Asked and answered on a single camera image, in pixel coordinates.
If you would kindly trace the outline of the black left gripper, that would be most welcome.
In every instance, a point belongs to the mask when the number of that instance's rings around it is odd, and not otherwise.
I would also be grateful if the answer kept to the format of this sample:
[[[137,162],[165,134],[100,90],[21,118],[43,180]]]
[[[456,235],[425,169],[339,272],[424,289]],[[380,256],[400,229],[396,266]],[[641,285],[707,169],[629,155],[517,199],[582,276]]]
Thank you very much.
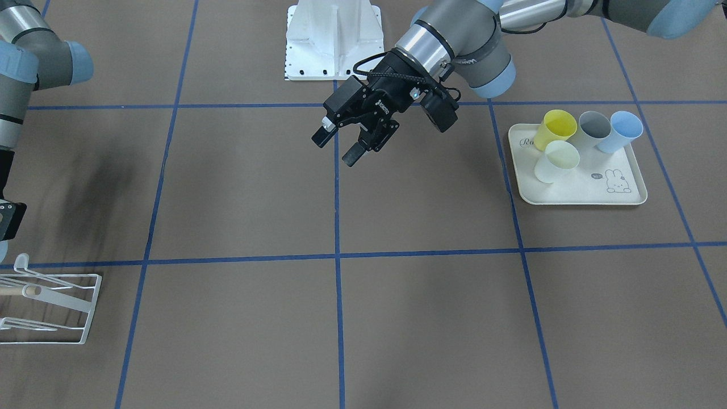
[[[324,101],[327,111],[312,142],[324,148],[340,128],[350,124],[361,127],[358,141],[343,155],[347,166],[354,166],[368,151],[380,151],[398,130],[395,113],[404,113],[415,101],[413,91],[436,87],[434,79],[400,50],[390,50],[353,67],[349,77]]]

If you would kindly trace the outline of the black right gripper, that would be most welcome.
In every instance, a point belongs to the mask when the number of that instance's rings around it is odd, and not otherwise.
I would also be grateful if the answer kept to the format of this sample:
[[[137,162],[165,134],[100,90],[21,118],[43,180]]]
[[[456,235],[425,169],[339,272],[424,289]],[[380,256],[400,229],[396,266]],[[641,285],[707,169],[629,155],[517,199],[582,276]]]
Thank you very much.
[[[5,198],[5,188],[7,186],[8,179],[10,178],[11,166],[15,158],[15,152],[11,150],[1,149],[1,200],[2,203],[12,203],[12,201]]]

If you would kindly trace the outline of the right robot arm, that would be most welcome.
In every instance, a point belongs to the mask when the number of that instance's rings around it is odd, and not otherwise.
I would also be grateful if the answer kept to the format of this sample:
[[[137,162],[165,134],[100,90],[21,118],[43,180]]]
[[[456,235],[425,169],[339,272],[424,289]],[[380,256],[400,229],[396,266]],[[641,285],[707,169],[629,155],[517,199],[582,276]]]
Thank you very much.
[[[2,188],[7,186],[31,94],[88,81],[93,58],[75,41],[50,28],[30,1],[1,5],[1,146]]]

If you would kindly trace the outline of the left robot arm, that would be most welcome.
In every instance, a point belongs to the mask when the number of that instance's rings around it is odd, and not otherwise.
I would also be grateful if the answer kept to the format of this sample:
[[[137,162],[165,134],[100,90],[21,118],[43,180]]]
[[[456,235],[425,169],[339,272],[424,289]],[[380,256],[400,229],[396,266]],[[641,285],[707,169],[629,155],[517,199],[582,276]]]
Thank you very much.
[[[360,127],[343,155],[353,166],[380,151],[398,130],[395,113],[416,101],[434,127],[445,132],[457,121],[459,97],[444,81],[457,73],[483,99],[505,93],[516,67],[504,35],[527,35],[561,18],[599,16],[649,36],[674,39],[696,26],[719,1],[434,1],[412,19],[387,52],[353,65],[352,75],[324,102],[327,113],[312,136],[324,147],[345,126]]]

